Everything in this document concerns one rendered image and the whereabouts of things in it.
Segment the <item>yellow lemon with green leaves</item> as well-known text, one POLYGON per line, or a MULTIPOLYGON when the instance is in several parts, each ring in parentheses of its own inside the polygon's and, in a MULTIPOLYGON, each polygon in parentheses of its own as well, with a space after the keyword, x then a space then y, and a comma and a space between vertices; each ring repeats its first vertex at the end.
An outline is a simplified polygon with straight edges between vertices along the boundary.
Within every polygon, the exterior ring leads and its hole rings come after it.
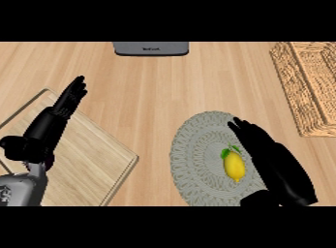
POLYGON ((229 144, 220 152, 226 175, 239 182, 245 176, 245 162, 236 145, 229 144))

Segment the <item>tan wicker basket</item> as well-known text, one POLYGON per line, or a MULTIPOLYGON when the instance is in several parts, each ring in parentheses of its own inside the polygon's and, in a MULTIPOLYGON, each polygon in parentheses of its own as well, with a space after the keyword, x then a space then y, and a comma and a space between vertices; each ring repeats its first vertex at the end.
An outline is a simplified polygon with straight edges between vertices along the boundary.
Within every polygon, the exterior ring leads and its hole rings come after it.
POLYGON ((336 42, 279 42, 270 50, 302 137, 336 137, 336 42))

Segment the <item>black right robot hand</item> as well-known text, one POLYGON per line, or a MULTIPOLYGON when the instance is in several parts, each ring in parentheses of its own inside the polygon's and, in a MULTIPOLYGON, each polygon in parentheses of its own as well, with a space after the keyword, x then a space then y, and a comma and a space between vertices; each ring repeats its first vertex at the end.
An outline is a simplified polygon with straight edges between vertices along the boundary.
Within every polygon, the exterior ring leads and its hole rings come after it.
POLYGON ((240 200, 245 207, 296 207, 317 203, 311 178, 285 145, 265 130, 237 117, 227 122, 248 151, 265 189, 240 200))

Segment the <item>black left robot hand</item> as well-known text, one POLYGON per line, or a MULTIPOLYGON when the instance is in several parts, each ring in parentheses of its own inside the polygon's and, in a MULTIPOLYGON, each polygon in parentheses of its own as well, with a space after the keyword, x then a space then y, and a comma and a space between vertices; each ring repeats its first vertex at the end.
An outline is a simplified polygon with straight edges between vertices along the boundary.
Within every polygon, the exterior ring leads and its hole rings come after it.
POLYGON ((25 164, 44 163, 46 169, 52 168, 55 149, 86 94, 84 76, 78 76, 65 88, 56 103, 37 114, 24 134, 0 139, 0 147, 9 160, 22 161, 25 164))

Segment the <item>pale wooden cutting board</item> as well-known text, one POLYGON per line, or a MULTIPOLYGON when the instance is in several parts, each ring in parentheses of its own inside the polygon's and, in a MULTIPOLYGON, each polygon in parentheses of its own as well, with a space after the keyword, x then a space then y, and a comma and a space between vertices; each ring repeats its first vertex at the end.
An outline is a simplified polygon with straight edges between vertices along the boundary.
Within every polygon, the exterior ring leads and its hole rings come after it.
MULTIPOLYGON (((37 114, 58 100, 44 88, 0 124, 0 139, 19 136, 37 114)), ((47 171, 44 206, 105 206, 139 161, 136 153, 81 113, 72 114, 56 149, 55 163, 47 171)), ((25 172, 22 163, 5 157, 0 148, 0 169, 25 172)))

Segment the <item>grey appliance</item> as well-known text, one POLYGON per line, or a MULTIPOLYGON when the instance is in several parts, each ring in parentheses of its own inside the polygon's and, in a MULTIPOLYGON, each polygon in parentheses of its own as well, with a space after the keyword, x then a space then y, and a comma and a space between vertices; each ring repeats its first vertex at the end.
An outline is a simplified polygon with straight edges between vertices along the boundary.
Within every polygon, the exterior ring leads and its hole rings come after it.
POLYGON ((112 42, 121 56, 178 56, 189 53, 187 42, 112 42))

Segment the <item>round grey woven placemat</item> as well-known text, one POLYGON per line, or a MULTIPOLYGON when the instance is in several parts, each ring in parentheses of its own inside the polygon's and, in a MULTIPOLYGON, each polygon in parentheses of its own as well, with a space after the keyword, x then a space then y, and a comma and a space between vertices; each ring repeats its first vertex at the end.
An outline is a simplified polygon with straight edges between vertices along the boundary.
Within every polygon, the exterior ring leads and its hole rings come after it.
POLYGON ((221 111, 195 114, 177 129, 170 148, 170 171, 178 194, 190 206, 239 206, 240 200, 264 190, 264 182, 221 111), (239 148, 245 176, 234 181, 224 172, 221 150, 239 148))

